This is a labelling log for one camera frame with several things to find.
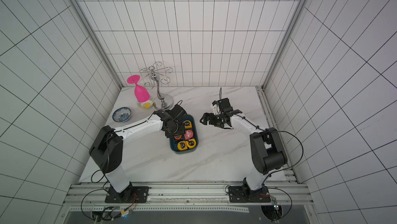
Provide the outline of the pink tape measure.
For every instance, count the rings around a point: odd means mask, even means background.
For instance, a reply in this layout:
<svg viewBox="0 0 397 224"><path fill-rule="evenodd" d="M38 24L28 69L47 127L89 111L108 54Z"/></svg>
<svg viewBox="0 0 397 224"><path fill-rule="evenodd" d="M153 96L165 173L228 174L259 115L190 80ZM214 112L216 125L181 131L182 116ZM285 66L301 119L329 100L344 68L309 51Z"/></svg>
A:
<svg viewBox="0 0 397 224"><path fill-rule="evenodd" d="M184 138L185 140L193 139L194 132L191 129L185 131Z"/></svg>

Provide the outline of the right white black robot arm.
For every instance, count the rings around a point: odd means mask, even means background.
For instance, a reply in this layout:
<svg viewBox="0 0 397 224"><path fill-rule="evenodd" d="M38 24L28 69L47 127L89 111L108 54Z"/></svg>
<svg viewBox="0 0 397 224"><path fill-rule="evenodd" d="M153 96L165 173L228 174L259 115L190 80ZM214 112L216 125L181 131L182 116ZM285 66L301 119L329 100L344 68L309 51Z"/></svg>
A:
<svg viewBox="0 0 397 224"><path fill-rule="evenodd" d="M212 109L212 113L203 114L200 123L236 130L249 138L253 169L243 180L243 187L250 191L262 189L266 180L288 163L279 131L254 123L242 111L233 109L228 98L214 101Z"/></svg>

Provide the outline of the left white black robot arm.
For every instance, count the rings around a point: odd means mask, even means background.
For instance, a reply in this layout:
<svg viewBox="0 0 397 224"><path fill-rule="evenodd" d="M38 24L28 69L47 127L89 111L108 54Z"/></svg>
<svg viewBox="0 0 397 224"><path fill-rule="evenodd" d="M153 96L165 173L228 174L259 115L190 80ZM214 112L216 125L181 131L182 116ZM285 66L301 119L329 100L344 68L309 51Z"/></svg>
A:
<svg viewBox="0 0 397 224"><path fill-rule="evenodd" d="M163 131L167 138L185 133L184 119L187 112L181 105L171 110L157 110L149 117L122 127L104 126L98 133L89 155L118 193L124 193L132 187L122 168L123 148L144 136Z"/></svg>

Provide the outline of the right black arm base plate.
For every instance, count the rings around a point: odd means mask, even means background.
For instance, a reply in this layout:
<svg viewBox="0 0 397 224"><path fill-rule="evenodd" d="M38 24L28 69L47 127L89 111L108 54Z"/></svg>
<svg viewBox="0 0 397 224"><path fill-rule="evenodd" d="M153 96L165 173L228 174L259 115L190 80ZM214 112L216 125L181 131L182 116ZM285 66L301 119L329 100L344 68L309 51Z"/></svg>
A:
<svg viewBox="0 0 397 224"><path fill-rule="evenodd" d="M227 186L225 191L230 203L270 203L271 196L267 187L250 190L245 186Z"/></svg>

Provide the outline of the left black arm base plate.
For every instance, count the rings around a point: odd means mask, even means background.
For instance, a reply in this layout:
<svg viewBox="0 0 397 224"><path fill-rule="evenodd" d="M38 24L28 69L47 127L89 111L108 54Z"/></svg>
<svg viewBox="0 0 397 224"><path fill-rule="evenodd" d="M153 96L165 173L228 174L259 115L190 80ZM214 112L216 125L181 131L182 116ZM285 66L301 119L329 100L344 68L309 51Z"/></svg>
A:
<svg viewBox="0 0 397 224"><path fill-rule="evenodd" d="M113 186L110 186L105 203L146 203L149 187L147 186L128 186L124 191L118 193Z"/></svg>

